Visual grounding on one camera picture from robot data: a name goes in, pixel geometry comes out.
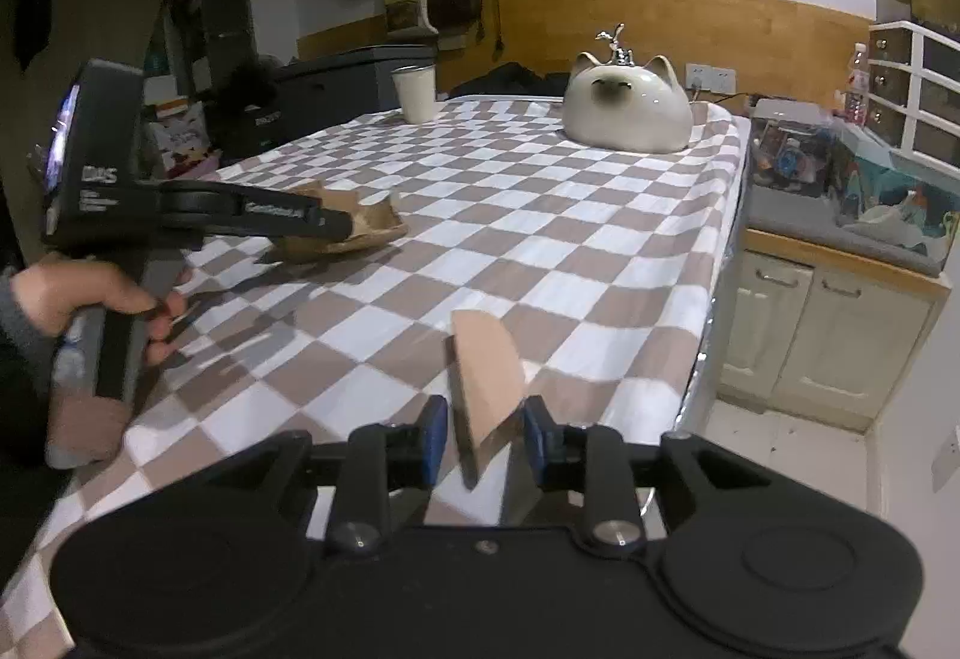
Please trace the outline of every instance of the cabinet door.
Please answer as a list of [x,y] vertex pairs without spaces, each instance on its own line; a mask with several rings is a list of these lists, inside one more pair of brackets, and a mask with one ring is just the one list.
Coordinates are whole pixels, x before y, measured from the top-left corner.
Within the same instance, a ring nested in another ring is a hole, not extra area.
[[721,382],[769,397],[784,365],[813,270],[744,253]]
[[930,309],[843,272],[818,270],[774,392],[875,418],[904,368]]

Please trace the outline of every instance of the finger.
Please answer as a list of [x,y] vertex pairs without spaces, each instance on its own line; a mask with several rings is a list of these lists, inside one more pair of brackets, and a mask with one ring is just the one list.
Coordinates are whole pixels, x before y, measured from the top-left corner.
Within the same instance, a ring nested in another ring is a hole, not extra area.
[[179,318],[180,315],[186,314],[186,299],[184,294],[179,293],[179,291],[171,291],[165,299],[164,305],[171,318]]
[[56,289],[56,299],[64,312],[102,304],[116,312],[133,315],[157,305],[153,296],[112,263],[61,261],[51,264],[47,271],[51,275],[50,286]]
[[147,320],[147,336],[160,342],[170,336],[174,328],[174,322],[169,315],[160,314],[157,317]]
[[150,342],[145,351],[145,358],[149,366],[160,366],[174,352],[174,346],[169,342]]

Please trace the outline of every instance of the floor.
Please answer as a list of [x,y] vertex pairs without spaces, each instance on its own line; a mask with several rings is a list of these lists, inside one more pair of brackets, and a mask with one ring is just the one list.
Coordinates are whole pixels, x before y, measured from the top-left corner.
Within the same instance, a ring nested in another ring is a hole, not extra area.
[[861,434],[779,412],[755,413],[717,400],[704,436],[757,464],[866,509],[867,450]]

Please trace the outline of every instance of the device screen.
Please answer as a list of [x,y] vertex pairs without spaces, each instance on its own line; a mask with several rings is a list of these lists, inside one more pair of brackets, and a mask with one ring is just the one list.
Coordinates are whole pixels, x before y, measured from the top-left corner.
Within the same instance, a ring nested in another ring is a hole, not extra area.
[[59,184],[61,171],[64,170],[64,156],[66,155],[66,137],[70,133],[70,123],[73,122],[73,112],[77,107],[77,96],[80,93],[80,85],[74,85],[61,105],[61,110],[56,116],[56,122],[53,130],[54,138],[50,142],[50,152],[47,154],[47,170],[44,175],[44,189],[47,193],[53,193]]

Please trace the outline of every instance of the paper cup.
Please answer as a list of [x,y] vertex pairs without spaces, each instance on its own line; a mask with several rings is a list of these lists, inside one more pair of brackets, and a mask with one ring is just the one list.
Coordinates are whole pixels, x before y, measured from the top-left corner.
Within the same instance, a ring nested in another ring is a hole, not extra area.
[[392,75],[404,120],[419,125],[437,116],[437,75],[433,66],[404,66]]

